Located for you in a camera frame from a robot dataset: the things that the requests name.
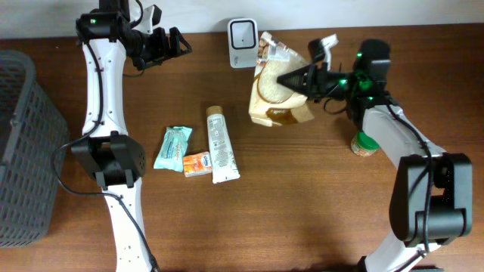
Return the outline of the beige snack bag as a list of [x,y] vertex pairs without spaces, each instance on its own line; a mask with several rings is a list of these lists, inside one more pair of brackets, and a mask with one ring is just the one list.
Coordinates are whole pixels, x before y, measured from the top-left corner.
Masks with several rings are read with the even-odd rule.
[[279,76],[308,64],[305,58],[269,32],[261,35],[250,95],[249,115],[252,122],[278,127],[314,119],[305,95],[277,83]]

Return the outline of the green lid jar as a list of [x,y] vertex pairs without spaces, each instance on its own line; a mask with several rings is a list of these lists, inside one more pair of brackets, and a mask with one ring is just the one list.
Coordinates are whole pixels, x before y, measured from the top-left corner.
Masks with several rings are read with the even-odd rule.
[[363,131],[359,131],[352,139],[351,150],[358,156],[371,156],[380,149],[380,145]]

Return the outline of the teal tissue pack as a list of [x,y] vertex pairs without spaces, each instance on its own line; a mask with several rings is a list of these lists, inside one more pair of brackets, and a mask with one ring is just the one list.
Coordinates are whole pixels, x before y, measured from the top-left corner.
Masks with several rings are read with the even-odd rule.
[[154,162],[154,169],[168,169],[183,172],[183,158],[188,150],[192,128],[185,126],[167,127],[163,143]]

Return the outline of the white cream tube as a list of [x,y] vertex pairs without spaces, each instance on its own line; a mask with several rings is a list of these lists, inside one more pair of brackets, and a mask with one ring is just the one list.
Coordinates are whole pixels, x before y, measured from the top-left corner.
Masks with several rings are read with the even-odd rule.
[[213,183],[238,179],[240,173],[234,158],[225,116],[221,106],[206,110],[209,153],[213,167]]

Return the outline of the small orange packet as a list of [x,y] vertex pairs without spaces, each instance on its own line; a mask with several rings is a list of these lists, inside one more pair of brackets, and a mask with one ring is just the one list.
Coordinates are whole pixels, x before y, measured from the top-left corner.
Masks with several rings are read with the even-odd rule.
[[209,152],[185,156],[183,158],[183,166],[185,177],[206,175],[213,171]]

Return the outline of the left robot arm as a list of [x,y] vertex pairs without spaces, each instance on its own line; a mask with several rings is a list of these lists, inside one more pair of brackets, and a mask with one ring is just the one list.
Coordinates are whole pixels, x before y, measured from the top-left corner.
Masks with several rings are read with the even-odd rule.
[[159,66],[192,51],[178,28],[160,27],[161,9],[141,8],[130,17],[127,1],[101,1],[76,20],[87,68],[87,110],[82,137],[73,155],[100,190],[110,213],[117,271],[158,271],[144,232],[141,209],[144,148],[129,137],[123,110],[123,72],[127,59],[136,70]]

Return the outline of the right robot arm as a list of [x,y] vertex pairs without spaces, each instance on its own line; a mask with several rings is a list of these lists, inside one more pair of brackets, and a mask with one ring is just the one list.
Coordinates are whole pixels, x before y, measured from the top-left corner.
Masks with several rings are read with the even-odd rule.
[[472,163],[428,140],[386,90],[390,46],[364,40],[352,72],[329,68],[330,47],[309,43],[312,63],[277,78],[308,99],[344,100],[347,116],[375,141],[397,169],[389,205],[391,231],[356,271],[411,271],[441,246],[472,230]]

